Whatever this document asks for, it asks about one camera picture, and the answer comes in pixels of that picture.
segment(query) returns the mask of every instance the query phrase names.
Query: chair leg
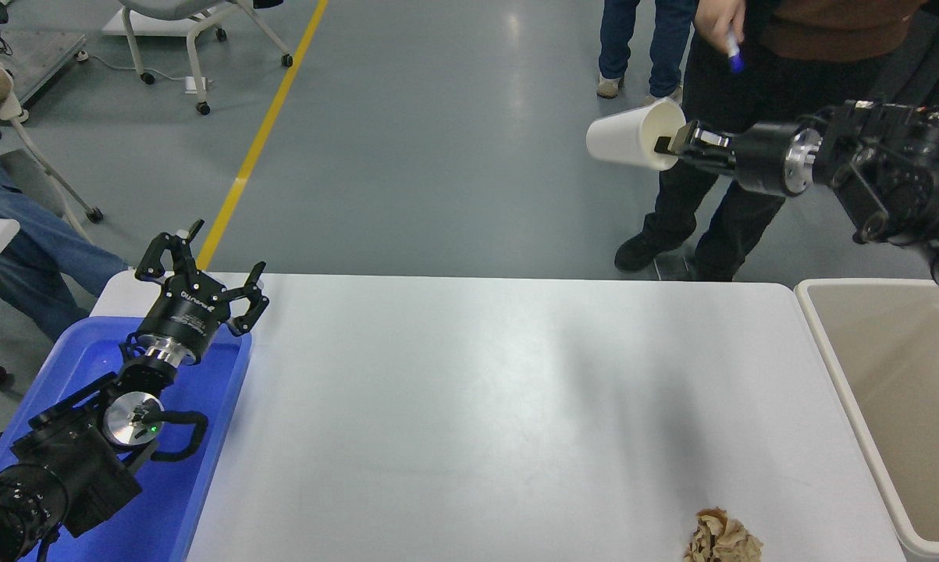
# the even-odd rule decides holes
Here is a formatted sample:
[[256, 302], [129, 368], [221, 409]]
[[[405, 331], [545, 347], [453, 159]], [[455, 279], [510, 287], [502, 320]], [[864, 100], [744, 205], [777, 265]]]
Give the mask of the chair leg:
[[137, 67], [137, 76], [140, 77], [142, 81], [148, 84], [154, 83], [154, 80], [147, 80], [144, 77], [144, 74], [147, 74], [144, 68], [144, 57], [140, 54], [140, 47], [137, 46], [137, 35], [133, 32], [133, 19], [131, 19], [131, 12], [127, 7], [123, 7], [123, 27], [126, 28], [126, 41], [130, 43], [130, 53], [133, 53], [133, 66]]
[[272, 31], [272, 28], [270, 28], [269, 25], [266, 24], [264, 20], [262, 20], [262, 18], [260, 18], [258, 12], [254, 11], [254, 6], [249, 4], [248, 0], [237, 0], [237, 6], [239, 6], [241, 10], [245, 11], [246, 14], [251, 16], [251, 20], [253, 20], [255, 24], [261, 28], [261, 31], [265, 32], [265, 35], [269, 36], [269, 39], [272, 40], [272, 43], [276, 44], [276, 47], [279, 47], [279, 50], [283, 53], [283, 56], [291, 54], [288, 52], [288, 47], [285, 46], [283, 40], [279, 39], [279, 36], [276, 35], [276, 32]]
[[59, 195], [61, 199], [63, 199], [63, 209], [65, 209], [67, 217], [66, 221], [70, 223], [70, 226], [73, 227], [73, 230], [76, 230], [77, 233], [79, 233], [81, 236], [84, 236], [88, 242], [91, 242], [91, 238], [88, 237], [87, 232], [84, 232], [84, 228], [80, 227], [80, 221], [76, 219], [73, 211], [70, 211], [69, 206], [66, 205], [66, 197], [63, 197], [62, 190], [66, 190], [66, 192], [69, 193], [77, 203], [80, 203], [81, 207], [84, 207], [84, 213], [87, 213], [88, 219], [90, 219], [92, 222], [101, 221], [101, 210], [99, 210], [98, 207], [92, 208], [91, 206], [88, 206], [87, 202], [85, 202], [84, 199], [81, 199], [80, 195], [77, 195], [77, 192], [74, 191], [73, 186], [70, 186], [69, 182], [66, 181], [66, 178], [60, 175], [59, 172], [56, 171], [54, 167], [52, 167], [52, 164], [49, 163], [49, 160], [47, 160], [45, 155], [42, 154], [40, 149], [38, 149], [38, 146], [35, 146], [35, 143], [33, 140], [31, 140], [29, 133], [26, 132], [26, 129], [24, 129], [22, 126], [22, 120], [20, 120], [20, 117], [12, 118], [10, 123], [12, 124], [12, 128], [15, 129], [15, 132], [19, 134], [19, 138], [22, 138], [22, 142], [24, 145], [26, 145], [26, 149], [29, 150], [29, 153], [33, 155], [38, 163], [41, 164], [42, 169], [45, 171], [45, 173], [47, 173], [48, 177], [55, 181], [51, 181], [51, 183], [54, 183], [56, 194]]
[[188, 30], [188, 35], [184, 38], [185, 46], [188, 49], [188, 62], [191, 64], [191, 76], [195, 79], [195, 98], [198, 100], [197, 109], [202, 115], [209, 112], [208, 103], [205, 98], [205, 82], [202, 80], [202, 67], [198, 63], [198, 50], [195, 48], [195, 39], [198, 39], [199, 33], [212, 26], [218, 26], [220, 22], [233, 14], [237, 8], [229, 6], [208, 15], [201, 20], [195, 20], [195, 24]]

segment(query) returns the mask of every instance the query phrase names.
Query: blue plastic tray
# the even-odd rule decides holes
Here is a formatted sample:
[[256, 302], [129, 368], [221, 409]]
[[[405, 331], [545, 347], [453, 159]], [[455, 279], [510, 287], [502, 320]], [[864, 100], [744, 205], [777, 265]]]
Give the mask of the blue plastic tray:
[[[119, 370], [119, 342], [141, 318], [92, 317], [74, 324], [56, 342], [0, 441], [0, 472], [16, 462], [9, 448], [29, 431], [29, 419], [97, 377]], [[212, 472], [247, 372], [251, 334], [233, 337], [225, 326], [195, 366], [181, 366], [162, 393], [167, 410], [197, 410], [209, 418], [205, 440], [194, 456], [176, 463], [147, 462], [137, 472], [144, 488], [119, 513], [80, 538], [65, 529], [49, 548], [48, 562], [180, 562], [205, 504]], [[187, 445], [190, 426], [168, 424], [161, 451]], [[38, 548], [24, 560], [34, 560]]]

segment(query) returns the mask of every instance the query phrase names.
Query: brown shirt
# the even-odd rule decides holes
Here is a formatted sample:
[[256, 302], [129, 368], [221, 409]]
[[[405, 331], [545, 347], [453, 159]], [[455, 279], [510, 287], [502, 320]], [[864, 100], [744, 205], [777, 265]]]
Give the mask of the brown shirt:
[[926, 0], [784, 0], [761, 44], [780, 57], [851, 62], [900, 46]]

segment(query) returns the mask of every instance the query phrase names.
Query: marker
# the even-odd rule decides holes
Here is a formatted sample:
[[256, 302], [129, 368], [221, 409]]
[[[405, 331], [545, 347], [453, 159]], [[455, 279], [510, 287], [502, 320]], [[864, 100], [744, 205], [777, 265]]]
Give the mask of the marker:
[[726, 56], [729, 57], [729, 69], [733, 71], [733, 74], [739, 74], [747, 67], [743, 64], [743, 57], [740, 56], [740, 45], [736, 42], [736, 34], [733, 33], [732, 27], [726, 33]]

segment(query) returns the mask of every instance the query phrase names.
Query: crumpled paper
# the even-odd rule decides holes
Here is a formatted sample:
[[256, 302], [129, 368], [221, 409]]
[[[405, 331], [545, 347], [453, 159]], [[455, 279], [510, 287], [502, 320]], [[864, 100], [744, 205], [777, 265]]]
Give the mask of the crumpled paper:
[[698, 512], [684, 562], [759, 562], [764, 543], [718, 507]]

